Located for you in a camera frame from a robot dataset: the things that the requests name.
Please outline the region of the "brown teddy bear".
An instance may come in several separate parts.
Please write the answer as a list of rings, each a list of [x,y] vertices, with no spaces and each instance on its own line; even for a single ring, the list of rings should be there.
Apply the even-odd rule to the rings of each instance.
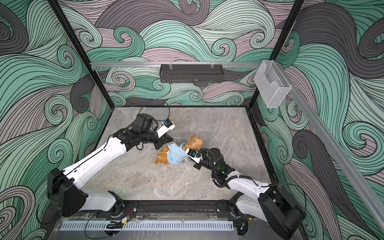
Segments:
[[[195,151],[199,151],[202,147],[203,147],[202,138],[198,136],[191,136],[186,142],[186,146],[184,147],[184,149],[186,150],[187,148],[190,148]],[[165,146],[163,146],[162,150],[157,154],[155,165],[170,165],[167,160],[168,152],[169,152],[169,148],[167,147],[167,144],[166,144]]]

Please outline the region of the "light blue bear hoodie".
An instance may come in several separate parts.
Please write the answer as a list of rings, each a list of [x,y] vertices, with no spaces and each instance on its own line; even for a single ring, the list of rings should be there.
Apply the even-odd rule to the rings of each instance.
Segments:
[[[169,148],[169,152],[167,153],[167,160],[170,165],[178,165],[184,161],[189,159],[186,154],[186,150],[184,147],[186,143],[182,143],[180,145],[176,143],[168,143],[167,147]]]

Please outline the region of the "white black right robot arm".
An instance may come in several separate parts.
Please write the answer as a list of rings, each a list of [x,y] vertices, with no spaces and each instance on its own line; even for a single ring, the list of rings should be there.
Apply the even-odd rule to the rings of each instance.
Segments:
[[[238,192],[230,202],[234,205],[234,215],[256,217],[264,220],[272,230],[284,240],[289,240],[301,225],[305,210],[287,191],[282,183],[262,183],[225,163],[219,149],[186,149],[187,156],[194,161],[194,167],[211,171],[211,180],[218,188],[228,188]]]

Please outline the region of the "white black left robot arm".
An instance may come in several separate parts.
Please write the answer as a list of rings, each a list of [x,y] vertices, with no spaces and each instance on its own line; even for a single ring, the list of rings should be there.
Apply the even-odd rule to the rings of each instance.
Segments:
[[[107,194],[91,193],[82,188],[98,171],[117,157],[139,145],[153,144],[159,150],[173,141],[168,135],[175,125],[170,119],[152,129],[156,120],[148,114],[138,114],[133,123],[112,134],[100,148],[64,170],[53,169],[48,174],[48,199],[58,208],[63,217],[80,211],[99,211],[111,217],[119,217],[124,201],[113,191]]]

